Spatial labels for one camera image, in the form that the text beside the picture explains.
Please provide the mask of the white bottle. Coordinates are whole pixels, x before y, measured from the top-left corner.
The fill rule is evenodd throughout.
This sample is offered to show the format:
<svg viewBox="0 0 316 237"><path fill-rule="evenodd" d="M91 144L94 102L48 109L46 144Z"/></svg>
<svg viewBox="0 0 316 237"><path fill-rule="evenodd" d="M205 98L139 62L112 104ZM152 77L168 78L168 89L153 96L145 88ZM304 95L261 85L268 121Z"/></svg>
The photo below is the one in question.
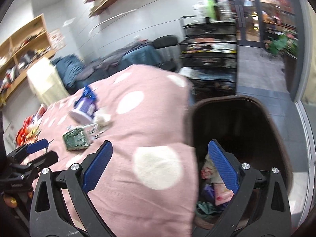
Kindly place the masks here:
<svg viewBox="0 0 316 237"><path fill-rule="evenodd" d="M194 14L196 15L197 19L196 21L198 23L205 23L207 14L205 11L205 6L203 0L196 0L196 3L193 6Z"/></svg>

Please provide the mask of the white tissue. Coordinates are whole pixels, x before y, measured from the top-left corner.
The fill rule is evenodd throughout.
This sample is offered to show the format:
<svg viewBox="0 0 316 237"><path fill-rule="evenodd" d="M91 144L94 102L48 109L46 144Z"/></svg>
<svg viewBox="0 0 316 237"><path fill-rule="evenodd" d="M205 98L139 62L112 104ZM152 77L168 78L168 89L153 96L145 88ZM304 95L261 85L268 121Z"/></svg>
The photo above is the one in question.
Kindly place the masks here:
<svg viewBox="0 0 316 237"><path fill-rule="evenodd" d="M111 114L107 113L104 108L100 108L94 112L93 123L96 124L98 128L109 126L112 123Z"/></svg>

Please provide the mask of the black trash bin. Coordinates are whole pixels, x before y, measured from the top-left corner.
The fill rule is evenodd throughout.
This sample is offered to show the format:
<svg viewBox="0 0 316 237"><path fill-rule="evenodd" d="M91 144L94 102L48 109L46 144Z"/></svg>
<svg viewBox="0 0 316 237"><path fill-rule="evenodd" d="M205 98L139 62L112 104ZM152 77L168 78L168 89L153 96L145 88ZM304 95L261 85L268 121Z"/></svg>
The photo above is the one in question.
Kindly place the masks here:
<svg viewBox="0 0 316 237"><path fill-rule="evenodd" d="M198 201L209 202L212 197L212 194L203 190L206 184L201 178L201 169L208 154L208 144L213 139L217 140L225 152L234 154L241 163L248 163L263 171L278 168L289 194L292 184L289 156L277 127L260 101L244 95L202 100L190 109L186 122L186 134L189 144L196 150L198 162ZM238 229L246 226L258 199L259 191L255 189ZM220 216L202 219L195 215L193 236L208 236Z"/></svg>

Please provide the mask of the black chair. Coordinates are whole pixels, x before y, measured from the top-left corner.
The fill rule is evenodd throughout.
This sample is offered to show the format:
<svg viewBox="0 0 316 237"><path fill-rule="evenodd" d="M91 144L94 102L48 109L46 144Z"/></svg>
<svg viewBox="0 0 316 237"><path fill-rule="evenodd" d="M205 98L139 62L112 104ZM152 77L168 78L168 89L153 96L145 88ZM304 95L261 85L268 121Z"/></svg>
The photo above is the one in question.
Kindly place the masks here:
<svg viewBox="0 0 316 237"><path fill-rule="evenodd" d="M157 67L171 72L177 71L177 63L172 48L178 45L178 37L176 35L165 35L155 39L152 42L156 50L162 53L162 62Z"/></svg>

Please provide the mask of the green bottle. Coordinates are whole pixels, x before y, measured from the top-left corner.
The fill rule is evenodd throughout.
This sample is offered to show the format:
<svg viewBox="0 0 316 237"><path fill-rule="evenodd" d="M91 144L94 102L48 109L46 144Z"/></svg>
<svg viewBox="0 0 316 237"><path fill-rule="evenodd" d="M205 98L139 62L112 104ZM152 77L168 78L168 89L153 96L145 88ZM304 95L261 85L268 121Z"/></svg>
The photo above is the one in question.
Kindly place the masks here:
<svg viewBox="0 0 316 237"><path fill-rule="evenodd" d="M211 22L215 22L217 20L216 12L214 10L214 0L207 0L207 14Z"/></svg>

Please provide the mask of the purple yogurt cup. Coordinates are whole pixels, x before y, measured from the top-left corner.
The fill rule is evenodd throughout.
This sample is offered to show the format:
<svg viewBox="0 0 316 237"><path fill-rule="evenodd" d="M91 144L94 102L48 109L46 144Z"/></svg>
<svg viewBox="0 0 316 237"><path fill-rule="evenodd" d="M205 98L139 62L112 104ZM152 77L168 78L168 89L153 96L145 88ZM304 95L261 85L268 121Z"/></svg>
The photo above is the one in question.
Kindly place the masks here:
<svg viewBox="0 0 316 237"><path fill-rule="evenodd" d="M88 125L93 122L95 111L95 102L91 98L82 97L69 112L69 116L78 124Z"/></svg>

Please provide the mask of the blue snack wrapper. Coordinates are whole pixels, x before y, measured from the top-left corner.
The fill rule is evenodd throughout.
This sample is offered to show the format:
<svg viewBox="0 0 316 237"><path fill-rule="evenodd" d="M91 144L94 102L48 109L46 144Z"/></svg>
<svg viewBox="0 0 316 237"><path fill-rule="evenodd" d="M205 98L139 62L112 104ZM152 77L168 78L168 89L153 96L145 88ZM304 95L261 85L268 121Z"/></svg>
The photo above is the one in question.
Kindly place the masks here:
<svg viewBox="0 0 316 237"><path fill-rule="evenodd" d="M90 88L90 86L85 86L84 87L82 95L79 97L79 99L77 99L74 102L74 107L75 108L78 106L79 102L83 98L88 98L88 99L92 100L92 102L96 102L97 101L97 96L95 95L94 91Z"/></svg>

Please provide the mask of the blue bundled bedding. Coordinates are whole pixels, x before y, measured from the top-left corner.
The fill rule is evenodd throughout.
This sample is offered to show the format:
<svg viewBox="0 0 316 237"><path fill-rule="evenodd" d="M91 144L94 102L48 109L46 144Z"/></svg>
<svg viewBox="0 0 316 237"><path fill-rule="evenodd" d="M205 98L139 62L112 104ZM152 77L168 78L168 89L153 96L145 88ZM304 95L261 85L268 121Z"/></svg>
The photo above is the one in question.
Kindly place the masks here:
<svg viewBox="0 0 316 237"><path fill-rule="evenodd" d="M85 67L83 62L75 54L71 54L58 57L52 60L51 63L55 66L68 93L74 94L78 90L76 88L76 77Z"/></svg>

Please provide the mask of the cream fabric cover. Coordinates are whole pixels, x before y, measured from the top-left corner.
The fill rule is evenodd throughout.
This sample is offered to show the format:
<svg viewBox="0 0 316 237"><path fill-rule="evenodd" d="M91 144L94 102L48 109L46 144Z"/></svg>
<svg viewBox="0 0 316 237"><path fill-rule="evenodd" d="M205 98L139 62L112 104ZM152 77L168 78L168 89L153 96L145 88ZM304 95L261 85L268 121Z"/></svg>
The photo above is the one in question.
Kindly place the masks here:
<svg viewBox="0 0 316 237"><path fill-rule="evenodd" d="M26 74L31 91L41 103L49 106L70 96L56 67L48 58L39 59Z"/></svg>

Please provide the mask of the pink snack wrapper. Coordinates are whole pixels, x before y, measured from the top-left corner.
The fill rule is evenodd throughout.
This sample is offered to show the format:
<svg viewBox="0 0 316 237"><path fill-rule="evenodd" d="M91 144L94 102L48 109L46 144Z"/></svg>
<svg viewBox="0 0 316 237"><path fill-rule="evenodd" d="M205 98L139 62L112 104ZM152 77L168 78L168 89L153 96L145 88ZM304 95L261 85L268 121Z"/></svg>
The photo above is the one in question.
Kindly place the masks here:
<svg viewBox="0 0 316 237"><path fill-rule="evenodd" d="M214 205L219 206L230 202L234 193L226 187L209 154L205 156L205 162L201 169L201 178L206 184L203 190L212 194L212 203Z"/></svg>

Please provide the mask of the blue covered massage bed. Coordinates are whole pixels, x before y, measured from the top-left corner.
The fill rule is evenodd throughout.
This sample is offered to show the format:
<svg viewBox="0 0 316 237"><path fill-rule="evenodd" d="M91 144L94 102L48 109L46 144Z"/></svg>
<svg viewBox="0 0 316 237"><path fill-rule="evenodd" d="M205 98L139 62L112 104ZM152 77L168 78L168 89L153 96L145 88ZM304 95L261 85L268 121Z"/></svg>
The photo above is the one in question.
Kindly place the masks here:
<svg viewBox="0 0 316 237"><path fill-rule="evenodd" d="M109 67L107 70L98 69L87 79L79 81L76 80L76 88L79 90L93 82L109 78L115 73L120 72L133 64L157 66L157 64L161 62L162 56L158 53L158 51L153 47L153 45L147 45L123 56L120 63L115 67Z"/></svg>

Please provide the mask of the wooden bookshelf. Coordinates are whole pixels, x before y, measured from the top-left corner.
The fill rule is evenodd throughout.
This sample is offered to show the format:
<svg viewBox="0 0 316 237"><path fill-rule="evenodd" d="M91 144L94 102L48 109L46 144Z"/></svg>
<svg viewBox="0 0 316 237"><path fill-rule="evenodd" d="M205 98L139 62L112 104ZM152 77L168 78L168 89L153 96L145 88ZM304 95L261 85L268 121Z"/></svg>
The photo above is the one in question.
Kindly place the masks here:
<svg viewBox="0 0 316 237"><path fill-rule="evenodd" d="M55 56L43 14L1 44L1 106L25 81L27 71L42 57Z"/></svg>

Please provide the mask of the potted green plant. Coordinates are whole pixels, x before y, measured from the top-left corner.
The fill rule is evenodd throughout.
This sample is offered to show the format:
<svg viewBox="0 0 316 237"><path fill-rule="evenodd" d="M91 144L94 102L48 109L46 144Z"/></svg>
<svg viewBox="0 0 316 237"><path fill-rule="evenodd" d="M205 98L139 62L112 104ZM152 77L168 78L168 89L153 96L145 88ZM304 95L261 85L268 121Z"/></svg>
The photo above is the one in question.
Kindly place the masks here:
<svg viewBox="0 0 316 237"><path fill-rule="evenodd" d="M271 39L267 50L274 56L278 56L280 53L289 53L297 57L297 44L297 33L285 30L276 39Z"/></svg>

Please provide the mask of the wall poster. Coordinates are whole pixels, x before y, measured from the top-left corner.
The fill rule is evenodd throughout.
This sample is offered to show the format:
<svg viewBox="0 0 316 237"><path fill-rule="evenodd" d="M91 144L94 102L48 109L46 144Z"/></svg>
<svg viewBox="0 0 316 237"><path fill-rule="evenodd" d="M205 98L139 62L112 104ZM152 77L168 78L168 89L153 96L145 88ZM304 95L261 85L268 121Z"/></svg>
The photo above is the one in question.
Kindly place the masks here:
<svg viewBox="0 0 316 237"><path fill-rule="evenodd" d="M48 38L55 51L61 50L66 46L65 37L59 28L49 32Z"/></svg>

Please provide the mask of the black rolling cart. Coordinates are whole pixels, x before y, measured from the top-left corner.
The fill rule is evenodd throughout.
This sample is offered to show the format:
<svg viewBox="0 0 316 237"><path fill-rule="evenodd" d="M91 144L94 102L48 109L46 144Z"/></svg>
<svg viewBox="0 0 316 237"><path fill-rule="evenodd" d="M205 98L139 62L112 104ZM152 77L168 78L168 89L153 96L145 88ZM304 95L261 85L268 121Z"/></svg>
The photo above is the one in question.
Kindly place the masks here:
<svg viewBox="0 0 316 237"><path fill-rule="evenodd" d="M192 82L197 100L234 95L237 89L238 42L234 20L182 16L179 74Z"/></svg>

